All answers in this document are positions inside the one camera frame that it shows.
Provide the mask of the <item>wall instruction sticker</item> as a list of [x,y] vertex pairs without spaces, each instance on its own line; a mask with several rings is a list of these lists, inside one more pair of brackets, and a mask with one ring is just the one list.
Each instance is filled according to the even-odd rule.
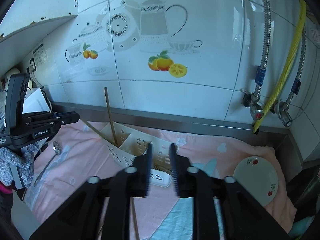
[[39,44],[33,50],[33,58],[36,66],[41,65],[47,61],[47,54],[43,43]]

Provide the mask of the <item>metal slotted spoon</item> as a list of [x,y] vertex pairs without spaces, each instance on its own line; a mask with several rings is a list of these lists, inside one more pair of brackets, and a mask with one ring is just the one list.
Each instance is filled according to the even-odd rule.
[[40,174],[35,179],[34,187],[38,185],[38,183],[40,182],[43,174],[45,173],[46,169],[50,165],[50,163],[54,160],[55,157],[59,156],[61,154],[61,152],[62,152],[62,146],[61,146],[61,144],[59,142],[53,141],[52,147],[53,147],[53,150],[54,150],[54,155],[51,157],[50,161],[48,161],[46,166],[43,168],[43,170],[40,172]]

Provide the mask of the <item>steel angle valve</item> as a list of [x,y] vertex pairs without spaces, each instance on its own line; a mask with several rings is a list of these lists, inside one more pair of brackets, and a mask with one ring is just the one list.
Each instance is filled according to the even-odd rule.
[[286,102],[281,100],[276,100],[274,104],[274,113],[278,116],[279,120],[283,124],[284,127],[290,127],[292,124],[292,118],[289,114],[289,106]]

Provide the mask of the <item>white floral ceramic plate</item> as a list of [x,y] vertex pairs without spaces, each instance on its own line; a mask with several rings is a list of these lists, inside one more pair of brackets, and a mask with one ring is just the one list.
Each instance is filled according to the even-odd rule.
[[240,161],[233,177],[259,202],[267,206],[277,194],[279,178],[275,168],[266,159],[253,156]]

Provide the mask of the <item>pink towel with blue pattern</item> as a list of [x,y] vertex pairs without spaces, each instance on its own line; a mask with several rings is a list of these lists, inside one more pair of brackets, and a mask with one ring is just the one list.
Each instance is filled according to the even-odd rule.
[[[147,196],[153,145],[115,176],[88,178],[31,239],[129,239],[130,199]],[[233,176],[217,179],[169,146],[178,198],[193,201],[193,239],[289,239],[289,234]]]

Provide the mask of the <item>white house-shaped utensil holder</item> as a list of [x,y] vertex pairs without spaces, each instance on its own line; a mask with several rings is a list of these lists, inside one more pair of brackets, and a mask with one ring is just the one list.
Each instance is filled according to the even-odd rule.
[[150,183],[163,188],[169,187],[172,181],[170,142],[116,122],[113,125],[106,125],[100,133],[109,154],[121,168],[132,166],[135,157],[146,154],[148,144],[151,143]]

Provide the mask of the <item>black wall socket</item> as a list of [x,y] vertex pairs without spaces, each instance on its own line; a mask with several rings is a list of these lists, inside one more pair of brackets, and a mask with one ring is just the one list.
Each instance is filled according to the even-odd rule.
[[35,61],[34,61],[33,57],[29,60],[29,63],[30,63],[29,70],[32,71],[32,72],[35,72],[36,71],[36,65],[35,65]]

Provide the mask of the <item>upright chopstick in holder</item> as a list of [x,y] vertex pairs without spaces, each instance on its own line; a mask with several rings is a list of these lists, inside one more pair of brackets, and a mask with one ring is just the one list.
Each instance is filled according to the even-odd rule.
[[109,123],[110,123],[110,127],[111,127],[111,132],[112,132],[114,144],[116,146],[118,146],[118,140],[117,140],[117,136],[116,136],[116,132],[115,132],[115,129],[114,129],[113,120],[112,120],[111,107],[110,107],[110,102],[109,102],[109,98],[108,98],[107,87],[104,87],[104,95],[105,95],[107,113],[108,113],[108,118],[109,118]]

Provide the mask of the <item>white wall cabinet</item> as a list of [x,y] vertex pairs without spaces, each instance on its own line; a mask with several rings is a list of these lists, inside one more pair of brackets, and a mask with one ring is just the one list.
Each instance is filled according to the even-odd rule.
[[47,34],[78,14],[78,0],[15,0],[1,22],[1,64],[25,57]]

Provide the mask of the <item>red-handled water valve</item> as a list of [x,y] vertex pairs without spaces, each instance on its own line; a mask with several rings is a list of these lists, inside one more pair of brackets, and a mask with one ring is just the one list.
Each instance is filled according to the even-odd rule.
[[250,93],[245,89],[240,90],[244,96],[242,98],[242,105],[246,108],[249,108],[250,115],[254,121],[260,120],[263,116],[263,109],[258,104],[260,97],[256,96],[254,93]]

